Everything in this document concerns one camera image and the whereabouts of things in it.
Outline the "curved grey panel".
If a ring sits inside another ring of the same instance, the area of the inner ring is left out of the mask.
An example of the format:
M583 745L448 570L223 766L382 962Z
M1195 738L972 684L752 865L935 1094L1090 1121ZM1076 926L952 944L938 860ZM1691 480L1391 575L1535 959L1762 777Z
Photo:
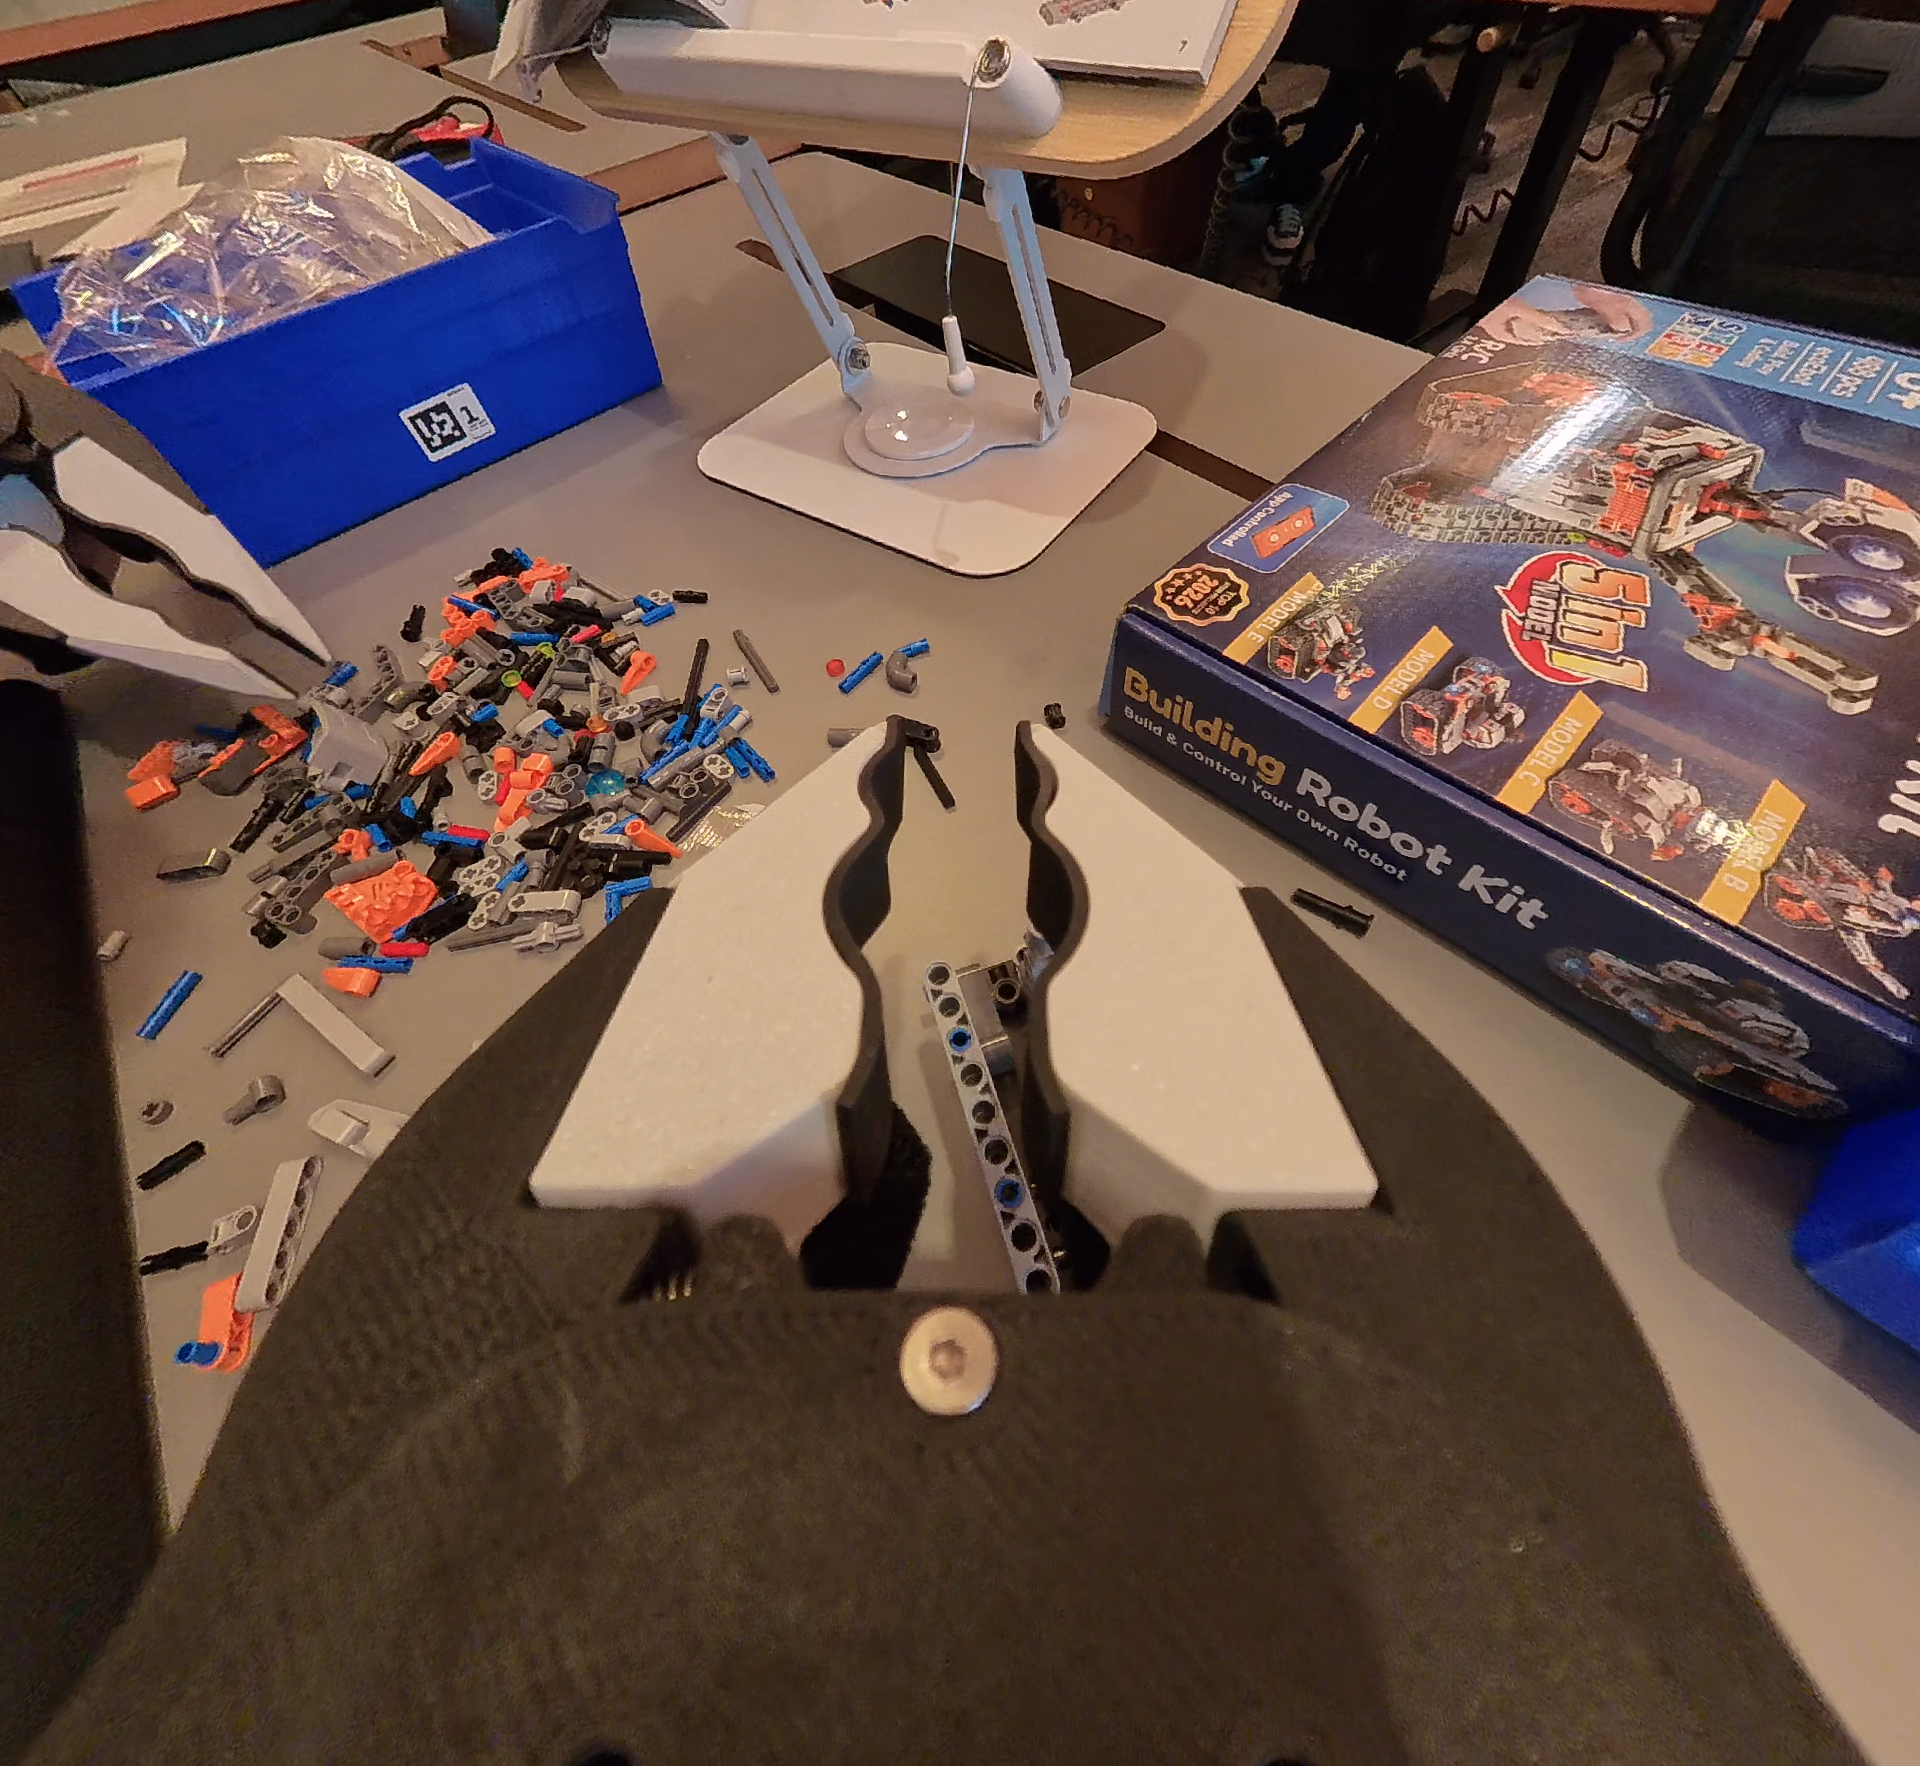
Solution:
M410 1121L406 1109L371 1106L366 1100L329 1100L306 1120L311 1133L359 1157L375 1162Z

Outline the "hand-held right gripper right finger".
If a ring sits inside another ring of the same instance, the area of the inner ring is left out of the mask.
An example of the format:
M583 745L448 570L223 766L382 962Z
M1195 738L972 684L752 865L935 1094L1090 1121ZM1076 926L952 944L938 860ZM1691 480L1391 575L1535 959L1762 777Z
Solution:
M1026 1011L1019 1133L1048 1208L1108 1242L1142 1218L1207 1242L1239 1210L1363 1208L1377 1176L1237 878L1056 730L1019 721Z

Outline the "grey straight beam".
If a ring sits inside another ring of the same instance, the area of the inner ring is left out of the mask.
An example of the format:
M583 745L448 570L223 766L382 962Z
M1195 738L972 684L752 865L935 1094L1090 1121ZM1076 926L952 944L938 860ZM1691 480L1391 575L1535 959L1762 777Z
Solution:
M319 1191L323 1157L306 1154L276 1165L251 1228L251 1247L234 1292L234 1313L273 1310L291 1279L306 1221Z

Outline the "blue plastic object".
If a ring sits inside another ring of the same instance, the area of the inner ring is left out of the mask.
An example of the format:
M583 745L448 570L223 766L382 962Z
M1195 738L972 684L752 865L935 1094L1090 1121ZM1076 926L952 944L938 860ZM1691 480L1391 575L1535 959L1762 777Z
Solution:
M1917 1350L1917 1109L1836 1143L1791 1232L1800 1269L1860 1319Z

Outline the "pile of plastic building pieces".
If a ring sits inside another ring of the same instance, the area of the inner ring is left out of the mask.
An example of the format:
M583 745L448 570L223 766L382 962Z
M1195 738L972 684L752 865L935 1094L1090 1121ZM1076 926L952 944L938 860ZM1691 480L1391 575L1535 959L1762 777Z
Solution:
M495 548L359 663L156 742L125 803L238 800L211 845L258 857L247 937L311 937L350 999L436 949L558 953L674 885L776 782L752 731L780 686L752 639L698 631L682 675L659 663L655 631L706 602Z

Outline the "small orange piece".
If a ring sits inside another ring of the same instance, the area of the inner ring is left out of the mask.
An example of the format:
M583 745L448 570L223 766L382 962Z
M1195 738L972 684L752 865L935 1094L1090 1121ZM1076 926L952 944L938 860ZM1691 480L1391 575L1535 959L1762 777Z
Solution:
M204 1371L236 1371L247 1362L256 1315L236 1306L239 1283L242 1275L238 1271L206 1283L196 1337L179 1344L174 1351L177 1365Z

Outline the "black studded mat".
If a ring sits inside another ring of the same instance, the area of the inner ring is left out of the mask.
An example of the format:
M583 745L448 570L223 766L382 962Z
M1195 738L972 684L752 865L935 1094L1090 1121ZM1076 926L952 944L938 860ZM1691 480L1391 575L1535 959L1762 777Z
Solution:
M3 1657L83 1665L163 1504L80 763L44 686L1 688Z

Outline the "clear plastic bags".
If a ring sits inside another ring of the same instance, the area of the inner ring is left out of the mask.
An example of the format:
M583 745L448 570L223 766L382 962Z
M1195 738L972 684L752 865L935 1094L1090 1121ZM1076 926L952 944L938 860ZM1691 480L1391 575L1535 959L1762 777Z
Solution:
M355 145L287 137L204 182L139 241L62 266L50 362L146 368L483 246L491 234Z

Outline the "blue storage bin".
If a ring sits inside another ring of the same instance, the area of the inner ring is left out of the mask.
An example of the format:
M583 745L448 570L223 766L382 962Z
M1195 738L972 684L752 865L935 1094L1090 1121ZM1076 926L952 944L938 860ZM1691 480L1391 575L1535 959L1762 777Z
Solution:
M491 240L146 368L57 365L263 564L659 384L611 191L483 139L398 168ZM62 270L16 286L39 335Z

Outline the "blue robot kit box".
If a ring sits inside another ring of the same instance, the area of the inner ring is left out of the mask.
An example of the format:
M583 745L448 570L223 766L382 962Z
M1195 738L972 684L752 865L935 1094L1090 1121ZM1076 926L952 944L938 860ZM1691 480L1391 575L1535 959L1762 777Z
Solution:
M1101 709L1755 1124L1916 1107L1917 359L1538 277L1131 595Z

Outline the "black pin with grey connector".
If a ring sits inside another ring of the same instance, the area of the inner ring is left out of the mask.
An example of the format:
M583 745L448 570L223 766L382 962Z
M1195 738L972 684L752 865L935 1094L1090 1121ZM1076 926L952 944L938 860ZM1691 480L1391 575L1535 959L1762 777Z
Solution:
M138 1274L174 1274L190 1266L217 1259L247 1246L259 1225L258 1204L239 1205L217 1218L202 1240L146 1251L138 1257Z

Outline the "long grey angled beam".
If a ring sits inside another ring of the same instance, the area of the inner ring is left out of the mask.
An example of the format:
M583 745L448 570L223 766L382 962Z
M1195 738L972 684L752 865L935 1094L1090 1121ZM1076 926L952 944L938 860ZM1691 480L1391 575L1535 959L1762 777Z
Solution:
M287 976L249 1010L242 1011L223 1033L206 1045L206 1054L209 1058L226 1058L251 1029L280 1007L295 1014L322 1041L367 1080L379 1078L393 1064L396 1055L390 1048L352 1021L344 1010L338 1010L323 991L301 974Z

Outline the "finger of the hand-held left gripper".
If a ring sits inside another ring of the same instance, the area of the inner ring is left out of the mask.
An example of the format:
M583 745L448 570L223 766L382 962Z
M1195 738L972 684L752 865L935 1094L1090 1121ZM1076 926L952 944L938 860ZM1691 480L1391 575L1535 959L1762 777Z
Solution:
M230 693L291 699L295 689L217 643L179 631L159 613L123 604L81 578L68 558L3 558L1 602L50 625L85 654L221 688Z
M59 506L66 527L85 522L111 537L156 545L177 578L236 604L251 625L272 633L306 661L329 661L327 647L307 617L211 511L167 489L96 440L70 440L54 447L51 500ZM48 537L31 523L24 527L24 558L66 558L83 578L70 544ZM133 604L103 587L99 592ZM215 646L177 630L194 642Z

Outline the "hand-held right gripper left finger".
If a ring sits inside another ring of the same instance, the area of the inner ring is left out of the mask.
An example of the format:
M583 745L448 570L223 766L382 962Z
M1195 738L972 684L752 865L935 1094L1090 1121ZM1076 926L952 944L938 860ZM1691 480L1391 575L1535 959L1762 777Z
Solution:
M867 725L669 893L535 1162L543 1208L754 1215L804 1257L905 1257L925 1145L863 944L891 908L903 728Z

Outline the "dark grey holed beam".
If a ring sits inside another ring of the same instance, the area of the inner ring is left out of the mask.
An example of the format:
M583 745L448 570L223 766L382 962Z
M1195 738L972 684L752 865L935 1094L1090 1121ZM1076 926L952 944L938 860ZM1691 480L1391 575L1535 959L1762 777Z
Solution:
M982 1183L1022 1294L1058 1294L1061 1250L1027 1185L1005 1106L1015 1076L1009 1018L1026 985L1022 959L986 965L929 962L924 999L972 1133Z

